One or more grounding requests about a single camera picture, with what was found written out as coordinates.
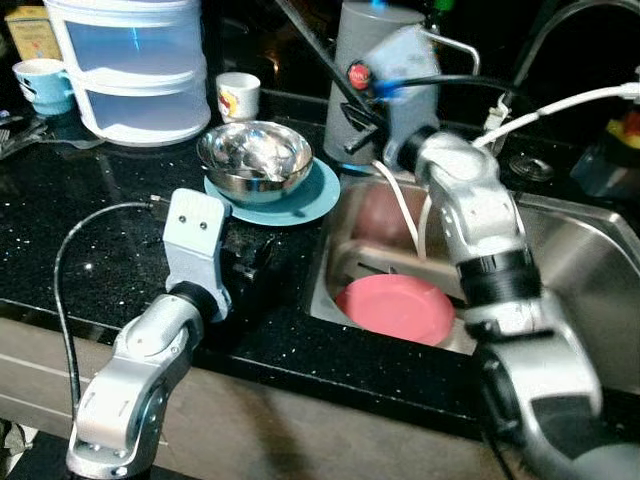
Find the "stainless steel bowl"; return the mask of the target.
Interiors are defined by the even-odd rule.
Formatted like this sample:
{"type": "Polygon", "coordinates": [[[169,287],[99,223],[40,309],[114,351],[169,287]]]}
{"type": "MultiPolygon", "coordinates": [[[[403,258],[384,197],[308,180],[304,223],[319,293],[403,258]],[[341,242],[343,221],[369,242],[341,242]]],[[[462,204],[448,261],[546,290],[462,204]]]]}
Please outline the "stainless steel bowl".
{"type": "Polygon", "coordinates": [[[198,137],[196,154],[216,191],[243,205],[291,195],[314,165],[310,142],[275,122],[219,125],[198,137]]]}

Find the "teal plate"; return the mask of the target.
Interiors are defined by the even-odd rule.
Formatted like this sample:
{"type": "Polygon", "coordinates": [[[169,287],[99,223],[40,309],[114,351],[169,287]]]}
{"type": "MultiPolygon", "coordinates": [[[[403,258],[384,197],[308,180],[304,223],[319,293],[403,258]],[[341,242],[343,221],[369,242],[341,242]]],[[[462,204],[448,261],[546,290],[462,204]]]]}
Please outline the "teal plate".
{"type": "Polygon", "coordinates": [[[220,198],[232,207],[234,218],[261,227],[296,227],[323,218],[338,204],[342,187],[338,175],[324,161],[316,160],[305,180],[288,196],[271,204],[239,206],[204,178],[206,195],[220,198]]]}

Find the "thin black slanted rod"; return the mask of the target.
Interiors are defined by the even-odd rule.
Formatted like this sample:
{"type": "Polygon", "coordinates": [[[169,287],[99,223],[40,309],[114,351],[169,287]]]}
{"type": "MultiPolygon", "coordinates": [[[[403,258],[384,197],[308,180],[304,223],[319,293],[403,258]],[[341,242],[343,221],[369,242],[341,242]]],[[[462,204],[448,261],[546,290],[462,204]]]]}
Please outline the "thin black slanted rod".
{"type": "Polygon", "coordinates": [[[334,84],[335,87],[338,88],[340,93],[344,99],[348,102],[352,102],[355,105],[357,110],[360,110],[361,113],[372,114],[372,110],[367,104],[365,97],[361,95],[360,92],[355,90],[355,88],[349,86],[346,82],[346,73],[343,72],[342,69],[338,68],[338,65],[334,63],[330,56],[326,54],[325,47],[323,42],[319,40],[319,37],[315,35],[314,32],[308,28],[305,18],[302,17],[301,13],[298,12],[296,8],[294,8],[293,4],[289,0],[273,0],[276,6],[285,17],[288,18],[289,22],[291,22],[292,26],[298,32],[298,35],[302,38],[303,41],[306,42],[312,54],[314,54],[315,58],[321,65],[323,65],[325,69],[326,76],[329,77],[329,81],[334,84]]]}

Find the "metal pitcher spout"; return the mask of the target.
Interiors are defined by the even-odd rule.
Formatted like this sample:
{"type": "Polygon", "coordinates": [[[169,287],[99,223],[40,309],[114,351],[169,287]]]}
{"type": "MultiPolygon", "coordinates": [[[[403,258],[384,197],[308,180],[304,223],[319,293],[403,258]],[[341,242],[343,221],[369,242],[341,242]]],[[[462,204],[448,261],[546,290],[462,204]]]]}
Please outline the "metal pitcher spout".
{"type": "Polygon", "coordinates": [[[426,41],[428,41],[428,58],[430,59],[430,63],[433,64],[436,69],[442,68],[440,67],[439,54],[438,51],[436,51],[436,47],[444,46],[448,47],[448,49],[467,52],[472,59],[470,74],[471,76],[479,76],[481,73],[481,56],[480,52],[477,51],[474,46],[463,44],[463,42],[453,40],[453,38],[438,35],[438,33],[433,33],[428,31],[428,29],[420,29],[419,33],[426,41]]]}

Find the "pink plate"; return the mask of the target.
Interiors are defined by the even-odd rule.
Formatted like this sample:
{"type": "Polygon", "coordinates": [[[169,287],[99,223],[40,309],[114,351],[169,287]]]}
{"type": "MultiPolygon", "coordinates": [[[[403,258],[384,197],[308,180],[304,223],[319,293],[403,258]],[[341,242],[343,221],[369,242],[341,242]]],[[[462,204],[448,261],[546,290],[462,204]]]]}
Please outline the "pink plate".
{"type": "Polygon", "coordinates": [[[362,329],[424,346],[442,346],[454,328],[447,294],[411,275],[364,276],[342,289],[335,305],[362,329]]]}

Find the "small white printed cup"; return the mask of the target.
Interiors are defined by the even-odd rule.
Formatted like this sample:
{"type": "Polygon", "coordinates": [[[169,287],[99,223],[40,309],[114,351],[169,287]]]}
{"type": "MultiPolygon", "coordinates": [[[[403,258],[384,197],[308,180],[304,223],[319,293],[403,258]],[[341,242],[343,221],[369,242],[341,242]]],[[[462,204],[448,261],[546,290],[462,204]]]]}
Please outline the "small white printed cup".
{"type": "Polygon", "coordinates": [[[225,123],[252,122],[259,114],[259,77],[242,72],[221,73],[215,78],[218,106],[225,123]]]}

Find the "round metal counter fitting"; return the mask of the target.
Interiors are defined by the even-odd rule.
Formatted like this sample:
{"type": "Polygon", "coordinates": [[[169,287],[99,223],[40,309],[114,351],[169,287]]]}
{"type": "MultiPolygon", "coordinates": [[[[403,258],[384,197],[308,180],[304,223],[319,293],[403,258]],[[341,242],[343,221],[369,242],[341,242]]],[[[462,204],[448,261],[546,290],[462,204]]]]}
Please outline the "round metal counter fitting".
{"type": "Polygon", "coordinates": [[[556,177],[556,169],[547,161],[539,159],[539,157],[531,157],[527,155],[518,155],[509,160],[509,169],[520,177],[529,182],[547,183],[556,177]]]}

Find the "white translucent stacked container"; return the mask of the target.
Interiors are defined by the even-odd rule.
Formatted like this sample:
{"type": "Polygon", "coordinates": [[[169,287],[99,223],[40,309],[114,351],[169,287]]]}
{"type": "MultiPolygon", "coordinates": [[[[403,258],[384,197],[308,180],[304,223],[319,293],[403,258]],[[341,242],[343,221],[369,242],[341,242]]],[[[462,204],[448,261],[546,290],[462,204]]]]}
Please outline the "white translucent stacked container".
{"type": "Polygon", "coordinates": [[[201,0],[44,0],[84,127],[178,145],[211,120],[201,0]]]}

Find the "red and yellow sponge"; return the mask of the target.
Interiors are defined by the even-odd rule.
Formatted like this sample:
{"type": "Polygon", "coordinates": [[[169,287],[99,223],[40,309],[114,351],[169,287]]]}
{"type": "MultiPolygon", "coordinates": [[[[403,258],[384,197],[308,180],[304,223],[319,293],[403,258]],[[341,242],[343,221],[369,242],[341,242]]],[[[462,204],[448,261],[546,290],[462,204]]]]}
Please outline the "red and yellow sponge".
{"type": "Polygon", "coordinates": [[[640,111],[627,111],[625,115],[612,120],[608,125],[608,131],[622,145],[640,150],[640,111]]]}

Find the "stainless steel sink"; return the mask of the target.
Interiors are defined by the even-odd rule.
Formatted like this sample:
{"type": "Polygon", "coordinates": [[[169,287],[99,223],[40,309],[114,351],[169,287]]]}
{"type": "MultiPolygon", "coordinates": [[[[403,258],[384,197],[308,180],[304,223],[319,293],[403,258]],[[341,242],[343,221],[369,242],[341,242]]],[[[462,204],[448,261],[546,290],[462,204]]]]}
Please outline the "stainless steel sink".
{"type": "MultiPolygon", "coordinates": [[[[383,273],[415,276],[442,289],[454,307],[465,306],[438,212],[422,211],[428,193],[407,182],[402,189],[411,212],[419,215],[420,250],[385,180],[344,180],[338,204],[324,221],[308,314],[353,326],[335,298],[349,283],[383,273]]],[[[513,197],[541,282],[559,296],[603,387],[639,393],[640,262],[634,230],[603,207],[530,193],[513,197]]]]}

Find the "light blue cup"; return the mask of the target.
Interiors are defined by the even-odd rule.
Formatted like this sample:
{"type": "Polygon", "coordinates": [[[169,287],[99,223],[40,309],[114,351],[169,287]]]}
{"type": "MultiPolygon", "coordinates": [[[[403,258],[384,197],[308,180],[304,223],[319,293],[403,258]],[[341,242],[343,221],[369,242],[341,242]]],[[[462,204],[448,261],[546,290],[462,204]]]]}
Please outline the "light blue cup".
{"type": "Polygon", "coordinates": [[[12,70],[20,91],[37,114],[61,115],[76,108],[76,95],[64,61],[33,58],[18,61],[12,70]]]}

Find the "yellow box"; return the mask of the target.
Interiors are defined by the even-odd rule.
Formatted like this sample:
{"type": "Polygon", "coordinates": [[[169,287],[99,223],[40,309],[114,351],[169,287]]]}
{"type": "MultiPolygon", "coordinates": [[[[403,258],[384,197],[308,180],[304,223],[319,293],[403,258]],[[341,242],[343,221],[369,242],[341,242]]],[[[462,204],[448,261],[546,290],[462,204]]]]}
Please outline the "yellow box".
{"type": "Polygon", "coordinates": [[[20,59],[63,59],[46,6],[0,6],[0,12],[20,59]]]}

